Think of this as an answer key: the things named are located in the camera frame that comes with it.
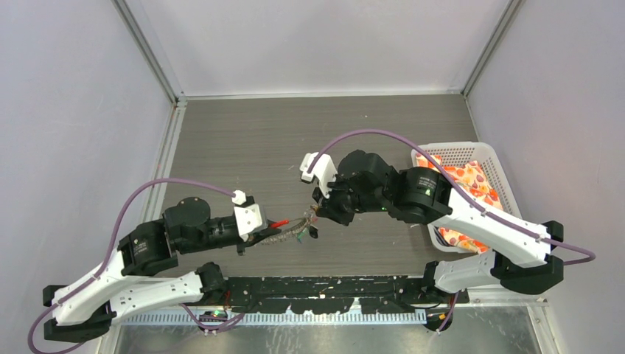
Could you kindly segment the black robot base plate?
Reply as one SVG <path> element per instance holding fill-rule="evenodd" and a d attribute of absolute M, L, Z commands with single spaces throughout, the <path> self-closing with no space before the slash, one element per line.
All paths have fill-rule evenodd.
<path fill-rule="evenodd" d="M 364 314 L 408 313 L 453 300 L 423 284 L 420 277 L 229 277 L 196 305 L 225 306 L 236 312 L 343 314 L 359 305 Z"/>

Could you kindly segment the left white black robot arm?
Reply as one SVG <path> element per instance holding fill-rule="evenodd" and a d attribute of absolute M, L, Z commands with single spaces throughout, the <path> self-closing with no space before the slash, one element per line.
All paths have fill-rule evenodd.
<path fill-rule="evenodd" d="M 119 241 L 104 271 L 79 282 L 49 285 L 46 306 L 57 303 L 43 329 L 49 341 L 82 343 L 106 334 L 110 327 L 136 314 L 179 304 L 218 305 L 228 290 L 220 267 L 208 262 L 181 276 L 150 283 L 151 277 L 178 266 L 179 254 L 229 246 L 238 254 L 280 233 L 252 197 L 232 215 L 213 218 L 209 204 L 185 198 L 155 220 L 138 225 Z"/>

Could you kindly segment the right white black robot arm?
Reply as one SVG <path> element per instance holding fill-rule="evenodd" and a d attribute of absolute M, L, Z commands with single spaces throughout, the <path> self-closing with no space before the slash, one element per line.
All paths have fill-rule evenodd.
<path fill-rule="evenodd" d="M 465 288 L 497 284 L 537 295 L 564 279 L 564 262 L 552 255 L 551 245 L 525 234 L 549 239 L 555 232 L 561 240 L 561 224 L 525 222 L 454 189 L 435 170 L 396 170 L 375 153 L 355 150 L 338 165 L 326 154 L 308 153 L 300 171 L 302 181 L 318 182 L 312 197 L 320 218 L 348 226 L 356 214 L 385 212 L 404 223 L 457 231 L 488 246 L 488 251 L 460 260 L 429 262 L 420 284 L 429 302 Z"/>

